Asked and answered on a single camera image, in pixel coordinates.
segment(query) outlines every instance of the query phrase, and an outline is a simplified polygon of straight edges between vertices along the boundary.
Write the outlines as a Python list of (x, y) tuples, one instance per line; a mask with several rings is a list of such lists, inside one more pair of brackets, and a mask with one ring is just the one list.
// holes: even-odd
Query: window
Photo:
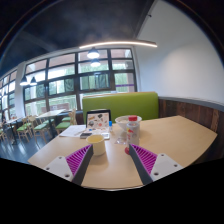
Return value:
[(115, 86), (117, 92), (134, 92), (133, 73), (115, 73)]
[[(24, 75), (28, 82), (35, 76), (38, 85), (23, 87), (26, 115), (39, 115), (56, 109), (81, 110), (83, 96), (137, 91), (131, 49), (97, 50), (100, 54), (98, 67), (91, 66), (88, 50), (28, 64)], [(9, 88), (9, 110), (14, 107), (13, 74), (9, 74), (10, 82), (2, 87), (3, 91)]]
[(10, 82), (16, 79), (17, 71), (13, 72), (10, 76)]
[(79, 63), (79, 73), (109, 70), (108, 61), (100, 61), (100, 63), (98, 67), (91, 67), (91, 62)]
[(2, 97), (2, 110), (8, 108), (8, 95)]
[(74, 91), (74, 79), (65, 79), (49, 83), (49, 95)]
[(70, 96), (51, 98), (49, 99), (49, 105), (50, 105), (50, 111), (60, 109), (72, 110), (73, 108), (77, 109), (76, 96), (70, 95)]
[(15, 94), (9, 94), (9, 106), (14, 105), (15, 104)]
[(45, 97), (44, 84), (32, 86), (25, 89), (25, 101)]
[(80, 89), (104, 89), (109, 88), (108, 74), (95, 74), (80, 77)]
[(113, 60), (112, 67), (113, 70), (134, 69), (132, 60)]
[(42, 61), (38, 61), (38, 62), (27, 65), (26, 74), (46, 68), (46, 63), (47, 63), (47, 60), (42, 60)]
[(45, 80), (45, 71), (35, 72), (35, 73), (32, 73), (32, 75), (27, 75), (26, 78), (27, 78), (28, 83), (31, 82), (31, 79), (33, 78), (33, 76), (35, 76), (35, 79), (37, 82), (44, 81)]
[(5, 96), (7, 94), (8, 94), (8, 85), (3, 87), (3, 89), (2, 89), (2, 96)]
[(9, 84), (9, 92), (12, 92), (12, 91), (14, 91), (15, 90), (15, 81), (14, 82), (11, 82), (10, 84)]
[(47, 112), (46, 101), (41, 100), (32, 103), (27, 103), (25, 104), (25, 111), (27, 116), (29, 115), (39, 116), (42, 113), (46, 113)]
[(10, 114), (10, 118), (12, 119), (12, 117), (16, 116), (16, 109), (15, 107), (9, 109), (9, 114)]
[(53, 79), (57, 77), (67, 76), (67, 75), (74, 75), (74, 74), (75, 74), (75, 66), (66, 65), (66, 66), (49, 69), (48, 79)]
[(50, 59), (49, 67), (75, 62), (75, 54), (67, 54)]
[(115, 49), (111, 50), (112, 58), (132, 58), (130, 49)]
[(3, 85), (6, 85), (9, 82), (9, 75), (4, 78)]
[[(98, 50), (100, 56), (98, 57), (98, 59), (102, 59), (102, 58), (107, 58), (107, 50)], [(79, 61), (86, 61), (86, 60), (90, 60), (90, 58), (88, 58), (87, 56), (88, 51), (84, 51), (84, 52), (80, 52), (78, 53), (78, 58)]]

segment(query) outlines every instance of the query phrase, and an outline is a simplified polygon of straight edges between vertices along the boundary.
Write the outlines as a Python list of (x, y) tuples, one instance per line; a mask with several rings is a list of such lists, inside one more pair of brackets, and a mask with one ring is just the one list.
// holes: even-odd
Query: table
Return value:
[[(123, 130), (113, 124), (106, 153), (92, 156), (82, 182), (94, 189), (128, 189), (143, 186), (135, 164), (124, 151), (125, 145), (114, 144)], [(140, 122), (139, 145), (156, 154), (165, 153), (183, 167), (191, 165), (212, 144), (217, 134), (181, 116)], [(44, 168), (57, 156), (67, 156), (87, 145), (85, 139), (59, 137), (45, 145), (28, 162)]]
[(36, 117), (36, 118), (48, 118), (49, 121), (49, 126), (51, 129), (51, 134), (52, 134), (52, 139), (54, 139), (55, 135), (53, 132), (53, 127), (52, 127), (52, 123), (51, 123), (51, 117), (57, 116), (58, 114), (60, 114), (61, 112), (65, 111), (65, 109), (61, 109), (61, 110), (53, 110), (53, 111), (49, 111), (47, 113), (41, 114), (40, 116)]
[[(11, 130), (12, 130), (12, 123), (16, 122), (16, 127), (18, 128), (17, 120), (19, 120), (21, 118), (22, 117), (19, 117), (19, 118), (16, 118), (16, 119), (11, 119), (11, 120), (6, 121), (6, 123), (10, 124)], [(17, 145), (16, 137), (15, 137), (15, 134), (14, 134), (13, 130), (12, 130), (12, 134), (13, 134), (13, 138), (14, 138), (14, 142), (12, 143), (12, 145)]]

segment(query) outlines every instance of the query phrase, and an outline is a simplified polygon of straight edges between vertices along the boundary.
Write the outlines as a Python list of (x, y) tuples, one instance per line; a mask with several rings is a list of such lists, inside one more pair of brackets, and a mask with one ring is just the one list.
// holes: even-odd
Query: wooden wall panel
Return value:
[(185, 117), (185, 108), (186, 108), (186, 103), (177, 102), (177, 113), (176, 113), (176, 115), (180, 115), (182, 117)]
[(199, 107), (200, 107), (200, 115), (198, 123), (210, 129), (213, 117), (213, 109), (204, 106)]
[(216, 132), (217, 127), (218, 127), (218, 123), (219, 123), (219, 111), (213, 109), (212, 123), (211, 123), (210, 129), (212, 131)]
[(193, 103), (159, 99), (159, 116), (180, 115), (197, 122), (218, 134), (210, 148), (194, 164), (224, 157), (224, 112)]

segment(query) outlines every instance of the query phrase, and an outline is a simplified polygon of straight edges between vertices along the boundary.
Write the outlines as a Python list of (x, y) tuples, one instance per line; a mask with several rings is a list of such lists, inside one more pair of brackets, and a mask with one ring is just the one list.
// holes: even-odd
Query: plastic container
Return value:
[(112, 132), (112, 121), (109, 121), (109, 132)]
[(129, 144), (139, 145), (139, 122), (137, 121), (136, 115), (128, 117), (129, 122), (127, 123), (127, 147)]

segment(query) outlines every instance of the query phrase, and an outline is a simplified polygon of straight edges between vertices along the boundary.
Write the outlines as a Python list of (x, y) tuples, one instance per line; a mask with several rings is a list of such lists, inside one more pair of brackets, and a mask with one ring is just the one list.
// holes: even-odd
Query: glass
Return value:
[(25, 89), (25, 100), (30, 100), (30, 88)]
[(109, 88), (108, 74), (97, 74), (80, 77), (80, 89), (103, 89)]
[(3, 85), (7, 84), (8, 82), (9, 82), (9, 75), (7, 75), (7, 76), (4, 78)]
[(15, 94), (14, 93), (9, 95), (9, 106), (15, 104), (14, 98), (15, 98)]
[(112, 58), (132, 58), (130, 49), (111, 49)]
[(113, 91), (101, 91), (101, 92), (91, 92), (91, 93), (81, 93), (79, 94), (79, 99), (80, 99), (80, 106), (81, 106), (81, 109), (82, 108), (82, 98), (84, 96), (94, 96), (94, 95), (103, 95), (103, 94), (108, 94), (108, 93), (112, 93)]
[(40, 100), (32, 103), (25, 104), (26, 116), (41, 115), (47, 112), (46, 100)]
[(25, 89), (25, 100), (45, 97), (44, 84), (32, 86)]
[(48, 71), (48, 79), (53, 79), (66, 75), (74, 75), (75, 74), (75, 65), (66, 65), (57, 68), (49, 69)]
[(50, 105), (50, 111), (60, 109), (72, 110), (73, 108), (77, 109), (76, 96), (70, 95), (70, 96), (52, 98), (49, 99), (49, 105)]
[(26, 66), (26, 74), (46, 68), (47, 60), (38, 61)]
[(75, 62), (75, 54), (67, 54), (59, 57), (51, 58), (49, 67)]
[(74, 80), (73, 79), (65, 79), (65, 92), (74, 91)]
[(15, 84), (16, 84), (15, 81), (14, 81), (14, 82), (11, 82), (11, 83), (9, 84), (9, 92), (12, 92), (12, 91), (15, 90)]
[(13, 72), (10, 76), (10, 81), (16, 79), (17, 71)]
[(2, 97), (2, 109), (5, 110), (8, 108), (8, 96), (3, 96)]
[(6, 94), (8, 94), (8, 85), (2, 88), (2, 96), (4, 96)]
[(112, 60), (113, 70), (134, 69), (132, 60)]
[(115, 73), (114, 78), (117, 92), (135, 92), (133, 73)]
[(28, 83), (31, 82), (31, 79), (35, 76), (36, 82), (44, 81), (45, 80), (45, 71), (42, 72), (35, 72), (32, 75), (27, 75), (27, 81)]
[(9, 111), (5, 110), (5, 119), (8, 121), (9, 120)]
[[(85, 61), (85, 60), (91, 60), (91, 58), (87, 57), (89, 51), (84, 51), (84, 52), (80, 52), (78, 53), (78, 58), (79, 61)], [(98, 50), (100, 56), (98, 57), (98, 59), (102, 59), (102, 58), (107, 58), (107, 50)]]
[(15, 109), (15, 107), (9, 109), (9, 114), (10, 114), (10, 119), (12, 119), (12, 117), (16, 116), (16, 109)]
[(106, 71), (109, 70), (108, 61), (100, 61), (101, 65), (98, 67), (92, 67), (91, 62), (83, 62), (78, 64), (79, 73), (94, 72), (94, 71)]

